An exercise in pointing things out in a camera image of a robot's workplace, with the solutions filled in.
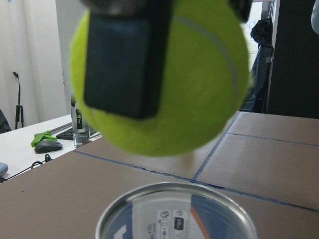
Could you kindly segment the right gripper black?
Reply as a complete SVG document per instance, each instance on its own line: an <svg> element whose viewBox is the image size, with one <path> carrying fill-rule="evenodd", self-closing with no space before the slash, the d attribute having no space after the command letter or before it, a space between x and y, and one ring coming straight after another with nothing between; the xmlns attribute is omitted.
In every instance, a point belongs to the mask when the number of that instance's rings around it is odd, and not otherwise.
<svg viewBox="0 0 319 239"><path fill-rule="evenodd" d="M241 22L248 21L252 0L229 0L228 3Z"/></svg>

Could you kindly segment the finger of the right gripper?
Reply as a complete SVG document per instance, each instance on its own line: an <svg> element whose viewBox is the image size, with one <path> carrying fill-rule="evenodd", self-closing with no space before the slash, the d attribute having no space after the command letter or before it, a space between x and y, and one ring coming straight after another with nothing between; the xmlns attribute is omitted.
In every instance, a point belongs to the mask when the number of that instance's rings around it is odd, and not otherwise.
<svg viewBox="0 0 319 239"><path fill-rule="evenodd" d="M170 0L86 0L87 106L132 119L159 108Z"/></svg>

